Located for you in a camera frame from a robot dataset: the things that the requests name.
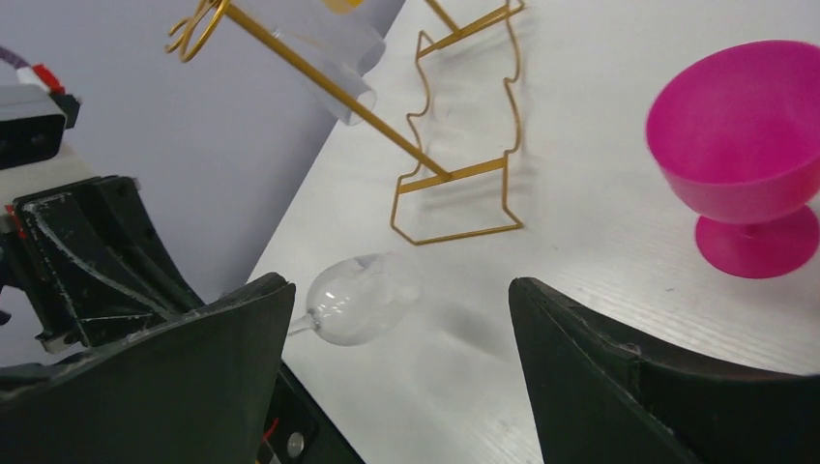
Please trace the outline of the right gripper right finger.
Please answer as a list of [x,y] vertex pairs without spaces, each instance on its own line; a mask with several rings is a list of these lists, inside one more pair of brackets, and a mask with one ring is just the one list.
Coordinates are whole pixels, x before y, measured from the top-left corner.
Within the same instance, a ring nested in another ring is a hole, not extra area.
[[547,463],[815,463],[819,379],[695,353],[547,284],[509,287]]

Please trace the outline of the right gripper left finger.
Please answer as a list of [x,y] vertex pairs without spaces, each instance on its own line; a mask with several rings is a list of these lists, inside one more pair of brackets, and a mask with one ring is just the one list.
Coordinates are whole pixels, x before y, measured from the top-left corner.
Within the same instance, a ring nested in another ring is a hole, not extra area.
[[296,288],[269,273],[181,319],[1,371],[5,463],[251,463]]

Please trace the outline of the magenta plastic wine glass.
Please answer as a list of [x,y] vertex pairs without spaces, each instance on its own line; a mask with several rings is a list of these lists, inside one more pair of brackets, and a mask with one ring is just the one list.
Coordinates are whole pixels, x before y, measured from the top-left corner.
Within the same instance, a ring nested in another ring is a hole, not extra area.
[[647,145],[698,214],[695,242],[738,277],[783,276],[819,247],[819,48],[768,40],[713,53],[653,102]]

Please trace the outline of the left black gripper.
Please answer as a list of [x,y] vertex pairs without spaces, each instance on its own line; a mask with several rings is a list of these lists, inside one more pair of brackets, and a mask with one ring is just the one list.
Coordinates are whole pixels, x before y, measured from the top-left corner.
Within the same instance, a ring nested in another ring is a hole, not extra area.
[[102,346],[203,305],[132,177],[92,177],[7,201],[1,248],[1,283],[26,294],[48,353]]

